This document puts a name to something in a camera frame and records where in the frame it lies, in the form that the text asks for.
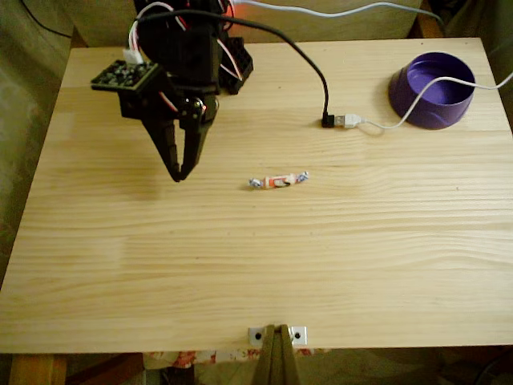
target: usb connector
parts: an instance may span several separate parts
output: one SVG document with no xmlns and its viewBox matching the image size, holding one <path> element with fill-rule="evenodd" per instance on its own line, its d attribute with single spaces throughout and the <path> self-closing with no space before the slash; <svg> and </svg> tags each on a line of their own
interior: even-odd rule
<svg viewBox="0 0 513 385">
<path fill-rule="evenodd" d="M 127 64 L 142 64 L 144 63 L 143 56 L 139 51 L 123 50 L 123 57 Z"/>
<path fill-rule="evenodd" d="M 355 128 L 360 123 L 365 122 L 366 120 L 364 118 L 356 114 L 345 114 L 339 116 L 324 114 L 322 116 L 322 127 L 325 128 Z"/>
</svg>

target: wire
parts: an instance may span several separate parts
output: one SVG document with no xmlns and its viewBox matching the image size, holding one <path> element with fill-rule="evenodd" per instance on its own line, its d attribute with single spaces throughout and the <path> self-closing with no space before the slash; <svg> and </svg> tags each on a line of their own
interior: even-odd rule
<svg viewBox="0 0 513 385">
<path fill-rule="evenodd" d="M 485 365 L 485 367 L 478 373 L 478 375 L 475 376 L 474 385 L 481 385 L 483 379 L 488 374 L 488 371 L 490 371 L 492 367 L 494 367 L 495 365 L 497 365 L 497 363 L 504 359 L 504 357 L 507 357 L 511 352 L 513 352 L 513 349 L 508 349 L 507 351 L 504 351 L 503 353 L 489 361 L 488 364 Z"/>
<path fill-rule="evenodd" d="M 235 59 L 233 58 L 232 54 L 228 50 L 228 48 L 223 44 L 223 42 L 220 41 L 220 39 L 217 39 L 217 43 L 223 48 L 223 51 L 226 53 L 226 55 L 229 57 L 230 61 L 232 62 L 233 68 L 235 69 L 236 75 L 228 70 L 223 64 L 221 64 L 221 68 L 223 68 L 225 71 L 227 71 L 231 76 L 234 78 L 238 78 L 240 81 L 242 81 L 242 75 L 240 74 L 239 67 L 237 66 L 237 63 Z"/>
<path fill-rule="evenodd" d="M 162 91 L 159 91 L 159 95 L 162 98 L 162 100 L 164 101 L 164 103 L 166 103 L 168 105 L 169 108 L 171 108 L 174 112 L 178 112 L 178 108 L 176 108 L 175 104 L 173 104 L 173 102 L 168 99 L 166 94 L 164 94 Z"/>
<path fill-rule="evenodd" d="M 21 3 L 22 3 L 22 6 L 23 8 L 25 8 L 26 12 L 30 15 L 30 17 L 32 18 L 32 20 L 34 20 L 41 28 L 51 32 L 52 34 L 57 34 L 59 36 L 63 36 L 64 38 L 67 38 L 67 39 L 71 39 L 71 35 L 70 34 L 64 34 L 62 32 L 59 32 L 58 30 L 52 30 L 51 28 L 45 26 L 44 24 L 42 24 L 35 16 L 34 14 L 30 11 L 30 8 L 28 6 L 26 6 L 25 2 L 23 0 L 19 0 Z"/>
<path fill-rule="evenodd" d="M 233 6 L 232 0 L 228 0 L 228 8 L 230 9 L 230 13 L 232 17 L 235 18 L 235 7 Z M 223 30 L 230 30 L 233 27 L 232 22 L 228 22 L 224 25 Z"/>
<path fill-rule="evenodd" d="M 222 0 L 217 0 L 217 2 L 219 3 L 219 6 L 221 7 L 221 13 L 223 14 L 224 12 L 226 12 L 226 10 L 224 9 Z"/>
<path fill-rule="evenodd" d="M 417 14 L 427 14 L 432 18 L 436 18 L 438 22 L 443 25 L 443 20 L 437 14 L 433 12 L 429 12 L 427 10 L 420 10 L 419 8 L 413 8 L 411 6 L 402 6 L 400 4 L 394 4 L 392 2 L 375 2 L 373 4 L 368 4 L 366 6 L 360 6 L 353 10 L 346 10 L 344 12 L 337 12 L 334 14 L 328 14 L 325 12 L 317 12 L 316 10 L 309 10 L 308 8 L 303 8 L 300 6 L 276 6 L 274 4 L 267 4 L 265 2 L 255 2 L 253 0 L 234 0 L 236 4 L 248 4 L 250 6 L 261 6 L 262 8 L 267 8 L 270 10 L 285 10 L 290 12 L 301 12 L 303 14 L 311 14 L 313 16 L 319 16 L 321 18 L 340 18 L 341 16 L 349 16 L 351 14 L 357 14 L 358 12 L 362 12 L 363 10 L 370 10 L 371 8 L 375 8 L 377 6 L 389 6 L 392 8 L 397 8 L 399 10 L 406 10 L 408 12 L 414 12 Z"/>
<path fill-rule="evenodd" d="M 224 69 L 226 72 L 228 72 L 231 76 L 233 76 L 235 79 L 239 79 L 240 81 L 242 81 L 241 78 L 239 78 L 239 76 L 237 76 L 237 74 L 235 72 L 233 72 L 232 70 L 228 69 L 224 64 L 220 64 L 220 67 L 222 69 Z"/>
<path fill-rule="evenodd" d="M 154 6 L 163 6 L 165 9 L 167 9 L 171 12 L 175 10 L 172 6 L 170 6 L 169 4 L 167 4 L 165 2 L 152 2 L 152 3 L 148 4 L 147 6 L 145 6 L 137 14 L 137 17 L 135 18 L 134 23 L 131 25 L 130 32 L 128 33 L 128 46 L 130 47 L 130 49 L 132 51 L 139 50 L 139 45 L 137 44 L 137 40 L 139 38 L 137 35 L 138 19 L 141 18 L 147 10 L 153 8 Z M 186 27 L 185 27 L 184 20 L 179 17 L 176 17 L 175 19 L 176 19 L 176 22 L 178 23 L 178 25 L 182 28 L 182 30 L 185 30 Z"/>
<path fill-rule="evenodd" d="M 509 82 L 511 80 L 511 78 L 513 78 L 513 72 L 510 73 L 509 76 L 505 78 L 505 80 L 503 80 L 501 83 L 497 84 L 496 86 L 482 86 L 480 84 L 466 82 L 465 80 L 451 78 L 450 76 L 442 76 L 440 78 L 433 79 L 428 84 L 426 84 L 426 86 L 422 89 L 422 91 L 420 91 L 420 93 L 417 95 L 417 97 L 415 98 L 414 102 L 411 104 L 410 108 L 408 108 L 408 111 L 406 111 L 406 114 L 404 114 L 402 119 L 399 120 L 399 123 L 394 124 L 393 126 L 382 126 L 381 124 L 377 124 L 377 123 L 373 122 L 372 120 L 367 120 L 365 118 L 363 118 L 362 122 L 363 123 L 372 124 L 373 126 L 380 127 L 380 128 L 382 128 L 384 130 L 388 130 L 388 129 L 391 129 L 391 128 L 399 127 L 401 124 L 403 124 L 406 121 L 406 119 L 408 119 L 408 116 L 410 116 L 411 112 L 414 110 L 414 108 L 417 105 L 418 101 L 426 93 L 427 89 L 429 87 L 431 87 L 433 84 L 435 84 L 437 82 L 441 82 L 443 80 L 446 80 L 446 81 L 449 81 L 449 82 L 463 84 L 464 86 L 481 88 L 483 90 L 497 90 L 497 89 L 501 88 L 504 84 Z"/>
<path fill-rule="evenodd" d="M 202 10 L 176 10 L 173 12 L 161 12 L 159 14 L 151 14 L 149 16 L 145 16 L 139 19 L 140 23 L 150 22 L 154 20 L 160 20 L 162 18 L 171 18 L 182 15 L 191 15 L 203 18 L 210 18 L 219 20 L 221 22 L 233 22 L 233 24 L 237 24 L 240 26 L 246 26 L 248 28 L 253 28 L 255 30 L 264 30 L 265 32 L 269 32 L 270 34 L 274 34 L 287 44 L 289 44 L 319 75 L 319 78 L 322 81 L 322 87 L 324 89 L 324 109 L 323 115 L 328 113 L 328 103 L 329 103 L 329 91 L 328 91 L 328 82 L 326 82 L 326 78 L 322 71 L 319 69 L 317 64 L 300 48 L 297 44 L 286 34 L 281 32 L 276 28 L 272 28 L 271 26 L 266 26 L 265 24 L 260 24 L 259 22 L 250 22 L 249 20 L 244 20 L 242 18 L 229 18 L 228 16 L 223 16 L 220 14 L 212 14 L 210 12 L 205 12 Z"/>
</svg>

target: circuit board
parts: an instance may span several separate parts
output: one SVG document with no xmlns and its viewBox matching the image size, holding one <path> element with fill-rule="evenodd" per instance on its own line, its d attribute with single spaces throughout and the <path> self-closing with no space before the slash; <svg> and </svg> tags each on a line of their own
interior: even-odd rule
<svg viewBox="0 0 513 385">
<path fill-rule="evenodd" d="M 137 91 L 157 73 L 159 65 L 145 62 L 127 64 L 116 60 L 91 81 L 91 88 L 99 91 Z"/>
</svg>

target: wooden table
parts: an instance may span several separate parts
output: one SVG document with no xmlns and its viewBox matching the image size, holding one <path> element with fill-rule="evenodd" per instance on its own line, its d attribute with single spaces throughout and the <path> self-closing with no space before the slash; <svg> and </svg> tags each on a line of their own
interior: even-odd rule
<svg viewBox="0 0 513 385">
<path fill-rule="evenodd" d="M 391 124 L 390 76 L 448 51 L 494 79 L 478 39 L 304 43 L 330 111 Z M 322 89 L 281 44 L 220 97 L 199 166 L 172 182 L 75 49 L 0 293 L 0 352 L 231 349 L 307 326 L 309 347 L 513 343 L 513 142 L 499 93 L 441 131 L 322 129 Z M 292 188 L 250 177 L 309 171 Z"/>
</svg>

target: black cable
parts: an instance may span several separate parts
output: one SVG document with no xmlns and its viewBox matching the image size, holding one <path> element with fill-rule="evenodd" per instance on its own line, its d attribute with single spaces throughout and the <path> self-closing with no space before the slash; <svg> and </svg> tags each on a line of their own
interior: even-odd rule
<svg viewBox="0 0 513 385">
<path fill-rule="evenodd" d="M 150 22 L 153 20 L 160 20 L 162 18 L 174 18 L 176 16 L 198 16 L 204 18 L 213 18 L 215 20 L 219 20 L 221 22 L 232 22 L 233 24 L 238 24 L 240 26 L 247 26 L 249 28 L 254 28 L 255 30 L 264 30 L 265 32 L 269 32 L 270 34 L 274 34 L 278 36 L 280 39 L 288 43 L 306 62 L 317 72 L 322 81 L 322 86 L 324 88 L 324 109 L 322 110 L 323 119 L 328 115 L 328 102 L 329 102 L 329 92 L 328 92 L 328 83 L 326 82 L 326 78 L 322 74 L 321 70 L 317 66 L 316 63 L 313 62 L 308 55 L 303 52 L 303 50 L 297 46 L 297 44 L 286 34 L 277 30 L 276 28 L 272 28 L 271 26 L 266 26 L 265 24 L 260 24 L 259 22 L 250 22 L 249 20 L 244 20 L 242 18 L 230 18 L 228 16 L 223 16 L 221 14 L 213 14 L 210 12 L 205 12 L 204 10 L 176 10 L 173 12 L 160 12 L 158 14 L 150 14 L 148 16 L 144 16 L 140 18 L 139 24 L 144 22 Z"/>
<path fill-rule="evenodd" d="M 58 30 L 52 30 L 51 28 L 48 28 L 47 26 L 43 25 L 38 19 L 35 18 L 34 14 L 30 11 L 29 7 L 26 6 L 25 2 L 23 0 L 19 0 L 22 3 L 22 6 L 26 9 L 26 12 L 30 15 L 32 20 L 34 20 L 41 28 L 44 28 L 45 30 L 50 31 L 52 34 L 58 34 L 59 36 L 63 36 L 64 38 L 71 39 L 71 36 L 68 34 L 63 34 L 62 32 L 59 32 Z"/>
<path fill-rule="evenodd" d="M 488 374 L 488 371 L 495 365 L 497 365 L 500 361 L 504 359 L 504 357 L 507 357 L 511 352 L 513 352 L 513 348 L 508 349 L 507 351 L 504 351 L 494 359 L 490 360 L 490 362 L 484 366 L 484 368 L 478 373 L 478 375 L 475 376 L 474 385 L 481 385 L 483 382 L 483 379 Z"/>
</svg>

